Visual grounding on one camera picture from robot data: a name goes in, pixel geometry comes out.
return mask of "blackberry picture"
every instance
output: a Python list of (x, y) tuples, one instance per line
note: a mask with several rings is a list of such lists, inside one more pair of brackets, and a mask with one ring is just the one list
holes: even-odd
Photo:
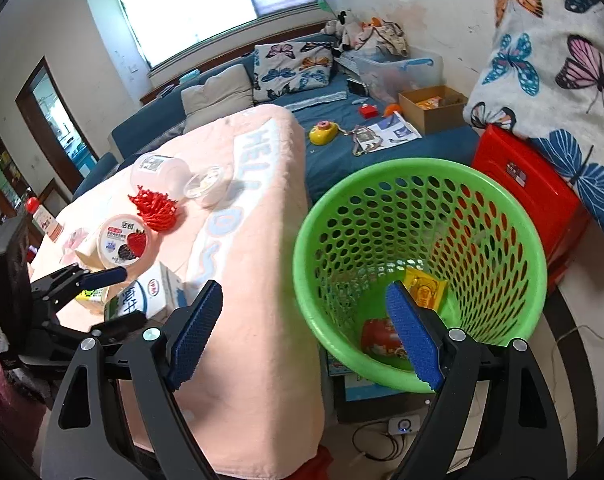
[(126, 244), (122, 244), (120, 246), (120, 248), (118, 249), (118, 256), (121, 257), (123, 260), (134, 260), (137, 257), (135, 256), (135, 254), (133, 254), (131, 248)]

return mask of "wooden headboard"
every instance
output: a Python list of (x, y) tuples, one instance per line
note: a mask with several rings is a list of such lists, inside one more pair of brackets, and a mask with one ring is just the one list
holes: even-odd
[(177, 86), (179, 84), (179, 78), (185, 74), (188, 74), (192, 70), (196, 68), (200, 69), (201, 72), (205, 72), (211, 68), (217, 67), (222, 63), (235, 59), (236, 57), (244, 56), (252, 52), (255, 49), (255, 45), (263, 44), (263, 43), (279, 43), (281, 41), (294, 40), (295, 38), (299, 38), (300, 36), (307, 36), (308, 34), (315, 34), (316, 32), (320, 32), (325, 25), (325, 22), (313, 23), (312, 25), (304, 25), (304, 27), (293, 28), (291, 30), (287, 30), (285, 32), (279, 32), (278, 34), (273, 34), (272, 36), (267, 36), (265, 38), (261, 38), (253, 43), (247, 43), (242, 45), (234, 50), (226, 52), (221, 56), (214, 57), (204, 63), (189, 68), (186, 72), (182, 72), (179, 75), (176, 75), (173, 79), (168, 80), (165, 83), (162, 83), (157, 88), (151, 90), (148, 94), (144, 95), (140, 102), (143, 105), (150, 103), (153, 99), (155, 99), (163, 90), (171, 87)]

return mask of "orange ball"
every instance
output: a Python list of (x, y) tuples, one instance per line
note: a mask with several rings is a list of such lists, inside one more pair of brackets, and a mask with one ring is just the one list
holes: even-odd
[(393, 112), (398, 112), (400, 115), (402, 115), (402, 107), (397, 103), (389, 104), (386, 108), (384, 108), (383, 117), (388, 117), (392, 115)]

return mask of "basket rim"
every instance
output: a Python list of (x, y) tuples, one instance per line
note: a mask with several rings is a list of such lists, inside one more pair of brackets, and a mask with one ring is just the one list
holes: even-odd
[[(512, 214), (509, 213), (509, 220), (511, 222), (517, 222), (517, 224), (521, 225), (520, 229), (527, 231), (533, 238), (534, 247), (527, 247), (527, 250), (530, 250), (530, 264), (531, 266), (535, 265), (537, 269), (544, 269), (544, 272), (541, 273), (541, 276), (539, 276), (538, 279), (534, 281), (531, 280), (529, 285), (529, 293), (532, 297), (529, 301), (531, 306), (528, 312), (530, 313), (531, 319), (533, 317), (539, 319), (541, 316), (547, 288), (546, 257), (544, 255), (542, 242), (533, 221), (530, 216), (528, 216), (524, 207), (508, 190), (485, 174), (480, 173), (469, 166), (450, 160), (414, 157), (398, 158), (373, 164), (352, 173), (338, 182), (311, 208), (297, 235), (295, 248), (293, 250), (293, 286), (298, 308), (316, 338), (341, 363), (356, 373), (360, 373), (358, 370), (366, 370), (365, 378), (374, 381), (375, 383), (414, 393), (431, 393), (431, 388), (427, 383), (420, 381), (415, 372), (391, 367), (390, 365), (376, 361), (363, 352), (354, 351), (351, 342), (335, 329), (329, 316), (315, 307), (317, 298), (310, 290), (311, 288), (308, 286), (306, 280), (307, 266), (311, 266), (311, 264), (314, 265), (314, 263), (307, 258), (306, 248), (311, 241), (310, 236), (315, 226), (315, 221), (326, 207), (333, 203), (335, 198), (341, 199), (343, 189), (349, 187), (354, 182), (364, 181), (368, 176), (379, 174), (386, 170), (392, 171), (401, 169), (406, 171), (407, 169), (410, 170), (410, 167), (412, 166), (423, 168), (425, 164), (429, 166), (429, 171), (453, 170), (470, 174), (473, 178), (479, 179), (483, 181), (484, 184), (494, 188), (495, 191), (501, 195), (501, 198), (508, 203), (508, 206), (512, 208)], [(524, 327), (525, 330), (523, 330), (518, 337), (523, 339), (530, 338), (536, 325), (537, 323), (534, 323), (531, 324), (531, 326)]]

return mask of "yogurt lid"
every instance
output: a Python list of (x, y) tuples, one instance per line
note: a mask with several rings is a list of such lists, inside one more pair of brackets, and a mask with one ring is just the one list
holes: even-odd
[(224, 180), (224, 170), (220, 166), (211, 166), (195, 172), (195, 175), (184, 185), (184, 196), (200, 198)]
[(142, 219), (122, 214), (109, 218), (100, 228), (98, 256), (104, 267), (127, 267), (148, 248), (150, 231)]

